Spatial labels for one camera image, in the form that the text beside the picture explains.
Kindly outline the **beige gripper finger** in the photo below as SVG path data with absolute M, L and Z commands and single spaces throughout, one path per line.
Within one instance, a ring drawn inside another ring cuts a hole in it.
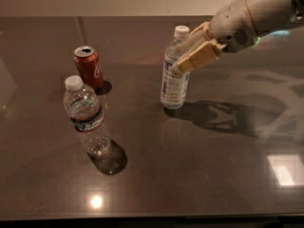
M 189 50 L 203 49 L 208 45 L 210 40 L 209 25 L 209 22 L 203 22 L 190 33 L 187 42 Z
M 181 73 L 191 72 L 195 69 L 206 67 L 219 59 L 225 44 L 220 44 L 217 40 L 203 42 L 200 46 L 195 46 L 176 63 L 177 69 Z

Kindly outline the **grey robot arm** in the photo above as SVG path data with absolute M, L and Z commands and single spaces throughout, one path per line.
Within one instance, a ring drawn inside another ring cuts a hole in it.
M 303 14 L 304 0 L 235 0 L 191 32 L 191 47 L 174 68 L 187 73 L 211 65 L 222 52 L 239 52 L 274 31 L 301 27 Z

